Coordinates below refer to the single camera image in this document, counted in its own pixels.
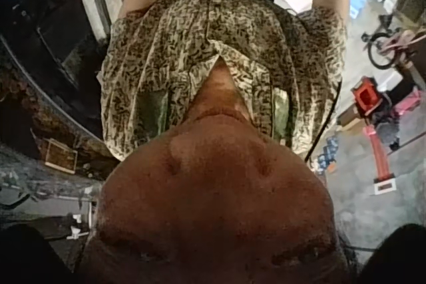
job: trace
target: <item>tire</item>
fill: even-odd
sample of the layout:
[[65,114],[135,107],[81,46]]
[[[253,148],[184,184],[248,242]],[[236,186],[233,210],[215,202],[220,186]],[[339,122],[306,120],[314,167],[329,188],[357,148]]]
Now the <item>tire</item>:
[[375,50],[375,47],[374,47],[375,42],[380,38],[383,38],[383,40],[387,40],[390,37],[391,36],[389,36],[387,33],[376,33],[374,36],[372,36],[370,42],[368,42],[368,57],[371,63],[373,64],[373,66],[375,66],[377,69],[380,69],[380,70],[390,69],[395,64],[395,62],[397,62],[397,60],[399,59],[401,55],[398,51],[394,50],[393,52],[395,54],[393,58],[389,61],[389,63],[386,63],[384,65],[381,65],[374,60],[373,50]]

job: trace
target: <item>eye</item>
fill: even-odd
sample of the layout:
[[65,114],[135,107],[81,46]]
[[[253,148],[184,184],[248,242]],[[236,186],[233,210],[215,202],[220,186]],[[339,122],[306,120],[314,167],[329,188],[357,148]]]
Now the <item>eye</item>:
[[170,260],[170,256],[159,248],[155,247],[151,242],[142,241],[138,243],[140,248],[140,259],[147,263],[163,263]]
[[307,247],[302,250],[291,250],[273,255],[271,264],[274,267],[291,267],[316,261],[320,255],[320,249],[318,247]]
[[140,253],[140,259],[147,263],[161,263],[168,261],[167,257],[154,252],[142,252]]

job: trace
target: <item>patterned shirt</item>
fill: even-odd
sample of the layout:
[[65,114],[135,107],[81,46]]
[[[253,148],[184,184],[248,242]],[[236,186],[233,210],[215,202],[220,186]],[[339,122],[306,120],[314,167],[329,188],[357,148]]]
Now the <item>patterned shirt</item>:
[[254,126],[306,152],[337,98],[345,40],[331,9],[294,16],[269,0],[158,0],[112,26],[99,75],[106,145],[124,160],[180,124],[222,57]]

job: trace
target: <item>man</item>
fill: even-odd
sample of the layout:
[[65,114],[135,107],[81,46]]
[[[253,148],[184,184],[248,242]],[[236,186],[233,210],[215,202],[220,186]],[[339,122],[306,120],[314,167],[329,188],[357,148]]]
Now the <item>man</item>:
[[307,151],[336,98],[349,0],[124,0],[100,75],[106,182],[85,283],[345,283]]

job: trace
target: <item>short sleeve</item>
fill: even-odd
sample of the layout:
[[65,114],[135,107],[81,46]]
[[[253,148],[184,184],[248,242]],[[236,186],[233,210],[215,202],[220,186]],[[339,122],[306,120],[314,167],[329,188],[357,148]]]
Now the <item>short sleeve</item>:
[[312,147],[338,98],[347,31],[338,13],[316,7],[294,17],[289,35],[295,83],[288,138],[292,150],[301,154]]
[[341,16],[333,9],[314,7],[298,15],[308,34],[309,42],[320,52],[331,76],[340,80],[344,67],[347,29]]

